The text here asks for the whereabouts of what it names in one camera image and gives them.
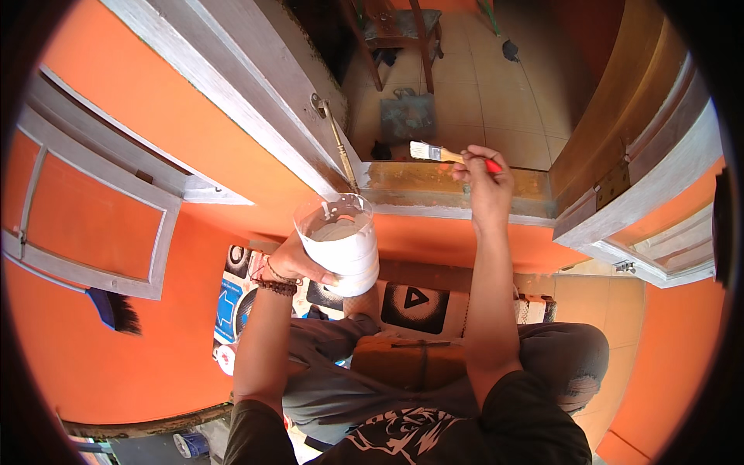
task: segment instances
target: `beaded bracelet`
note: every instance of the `beaded bracelet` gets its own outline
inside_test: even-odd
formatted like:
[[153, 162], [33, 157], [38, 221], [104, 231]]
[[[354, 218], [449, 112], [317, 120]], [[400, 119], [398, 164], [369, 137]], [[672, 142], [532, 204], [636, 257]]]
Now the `beaded bracelet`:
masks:
[[269, 270], [272, 272], [272, 275], [274, 275], [274, 277], [277, 278], [278, 280], [283, 281], [283, 282], [285, 282], [287, 284], [302, 284], [302, 280], [301, 279], [285, 278], [284, 276], [282, 276], [279, 273], [277, 273], [276, 270], [274, 269], [274, 267], [269, 262], [269, 259], [268, 258], [266, 259], [266, 265], [269, 267]]
[[268, 289], [272, 292], [276, 292], [279, 295], [285, 295], [292, 297], [297, 294], [297, 284], [278, 283], [277, 281], [264, 281], [257, 280], [258, 287], [261, 289]]

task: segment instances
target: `hand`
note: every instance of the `hand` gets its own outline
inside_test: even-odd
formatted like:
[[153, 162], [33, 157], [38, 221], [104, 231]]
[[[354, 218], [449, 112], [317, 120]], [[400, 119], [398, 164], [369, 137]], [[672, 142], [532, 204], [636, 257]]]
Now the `hand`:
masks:
[[[329, 286], [337, 286], [339, 284], [339, 280], [333, 273], [318, 265], [307, 256], [297, 231], [292, 232], [286, 238], [284, 244], [279, 246], [271, 254], [269, 262], [276, 271], [276, 274], [282, 278], [299, 279], [307, 277], [313, 281], [328, 284]], [[278, 280], [278, 277], [267, 266], [263, 269], [263, 279]]]
[[[514, 177], [501, 153], [469, 145], [461, 152], [465, 164], [455, 163], [452, 178], [470, 184], [472, 226], [478, 238], [506, 231], [511, 211]], [[498, 163], [502, 171], [488, 173], [484, 158]]]

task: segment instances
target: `red handle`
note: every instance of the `red handle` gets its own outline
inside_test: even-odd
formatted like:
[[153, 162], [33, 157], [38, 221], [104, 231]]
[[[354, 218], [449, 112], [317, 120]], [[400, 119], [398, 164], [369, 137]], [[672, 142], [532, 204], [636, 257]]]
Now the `red handle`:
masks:
[[486, 158], [486, 171], [488, 171], [489, 173], [498, 173], [499, 171], [503, 171], [503, 170], [498, 165], [498, 163]]

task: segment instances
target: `black cloth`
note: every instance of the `black cloth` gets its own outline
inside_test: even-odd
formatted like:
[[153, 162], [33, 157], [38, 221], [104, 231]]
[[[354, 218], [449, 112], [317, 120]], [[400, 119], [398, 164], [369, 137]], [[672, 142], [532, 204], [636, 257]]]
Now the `black cloth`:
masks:
[[[282, 419], [266, 404], [233, 409], [225, 465], [296, 464]], [[308, 464], [591, 464], [584, 431], [526, 371], [491, 389], [477, 419], [433, 408], [376, 415]]]

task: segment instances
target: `man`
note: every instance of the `man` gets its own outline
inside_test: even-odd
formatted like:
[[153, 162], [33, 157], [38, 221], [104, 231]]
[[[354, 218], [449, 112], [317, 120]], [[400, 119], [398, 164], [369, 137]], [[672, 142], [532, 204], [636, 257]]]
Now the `man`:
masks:
[[[291, 280], [333, 284], [293, 234], [263, 271], [234, 372], [226, 464], [296, 464], [282, 412], [333, 445], [313, 464], [590, 464], [569, 414], [599, 390], [604, 335], [584, 324], [517, 327], [507, 240], [513, 177], [501, 154], [471, 145], [452, 177], [470, 183], [478, 241], [464, 333], [467, 378], [409, 393], [333, 364], [379, 330], [371, 292], [340, 321], [290, 319]], [[502, 166], [486, 171], [484, 159]]]

